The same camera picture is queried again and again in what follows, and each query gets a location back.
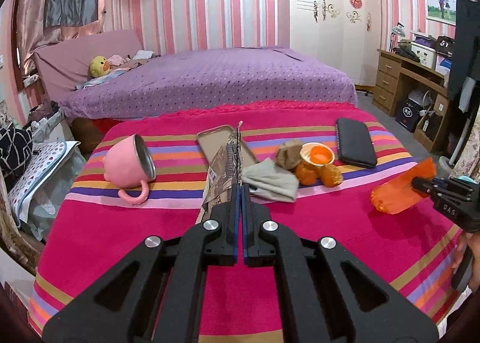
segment purple bedspread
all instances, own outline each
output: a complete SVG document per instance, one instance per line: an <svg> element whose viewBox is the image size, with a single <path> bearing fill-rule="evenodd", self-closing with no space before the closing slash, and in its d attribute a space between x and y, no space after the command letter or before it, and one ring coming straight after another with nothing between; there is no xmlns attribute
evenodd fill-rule
<svg viewBox="0 0 480 343"><path fill-rule="evenodd" d="M342 71L290 49L233 48L150 60L115 79L68 94L67 117L134 119L265 99L357 104Z"/></svg>

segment wooden desk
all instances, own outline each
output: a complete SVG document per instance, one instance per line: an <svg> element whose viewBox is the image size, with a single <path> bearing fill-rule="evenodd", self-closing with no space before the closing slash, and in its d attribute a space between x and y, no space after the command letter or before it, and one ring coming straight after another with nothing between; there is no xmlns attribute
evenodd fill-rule
<svg viewBox="0 0 480 343"><path fill-rule="evenodd" d="M424 91L430 90L435 103L433 109L442 116L442 121L435 138L431 140L422 130L425 121L425 117L423 117L414 132L414 138L429 152L441 149L446 139L450 118L447 90L443 88L443 75L394 53L384 50L379 50L379 53L373 104L390 117L394 117L398 103L405 99L410 91L416 88L422 88Z"/></svg>

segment red flower decoration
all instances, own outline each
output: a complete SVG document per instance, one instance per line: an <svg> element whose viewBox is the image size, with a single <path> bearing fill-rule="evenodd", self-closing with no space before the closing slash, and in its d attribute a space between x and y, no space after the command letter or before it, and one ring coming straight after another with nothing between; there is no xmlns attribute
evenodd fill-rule
<svg viewBox="0 0 480 343"><path fill-rule="evenodd" d="M362 0L350 0L350 4L354 9L361 9L362 8Z"/></svg>

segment metal screw cap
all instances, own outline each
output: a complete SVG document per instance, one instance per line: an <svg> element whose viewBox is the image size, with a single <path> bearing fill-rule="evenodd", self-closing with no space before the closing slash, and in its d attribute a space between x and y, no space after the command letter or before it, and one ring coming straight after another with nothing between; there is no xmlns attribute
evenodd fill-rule
<svg viewBox="0 0 480 343"><path fill-rule="evenodd" d="M262 227L268 232L273 232L278 229L278 224L275 221L265 221Z"/></svg>
<svg viewBox="0 0 480 343"><path fill-rule="evenodd" d="M219 226L218 222L215 221L215 220L207 220L203 223L203 227L206 229L206 230L215 230L217 229Z"/></svg>
<svg viewBox="0 0 480 343"><path fill-rule="evenodd" d="M145 245L148 248L155 248L160 245L162 240L158 236L148 236L147 239L145 239Z"/></svg>
<svg viewBox="0 0 480 343"><path fill-rule="evenodd" d="M337 245L337 242L335 239L333 239L333 237L324 237L322 240L320 240L320 245L323 248L332 249Z"/></svg>

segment striped blanket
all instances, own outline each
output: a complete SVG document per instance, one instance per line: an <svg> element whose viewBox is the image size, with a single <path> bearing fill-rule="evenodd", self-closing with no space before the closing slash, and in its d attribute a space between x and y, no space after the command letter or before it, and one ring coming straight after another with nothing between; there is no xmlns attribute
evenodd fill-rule
<svg viewBox="0 0 480 343"><path fill-rule="evenodd" d="M146 237L182 235L202 203L207 163L195 135L243 121L242 136L263 160L291 138L318 141L337 151L335 121L365 122L378 156L375 169L336 161L344 182L334 189L301 187L293 204L266 203L274 220L299 236L329 235L366 263L418 308L439 322L455 302L450 288L452 250L458 228L424 200L401 214L377 212L371 190L415 162L400 142L368 113L350 104L258 102L187 110L115 126L98 146L63 202L42 254L31 296L29 321L41 334L48 319ZM149 146L157 179L150 198L128 206L103 179L102 157L122 138L139 133ZM273 270L208 270L202 342L282 341Z"/></svg>

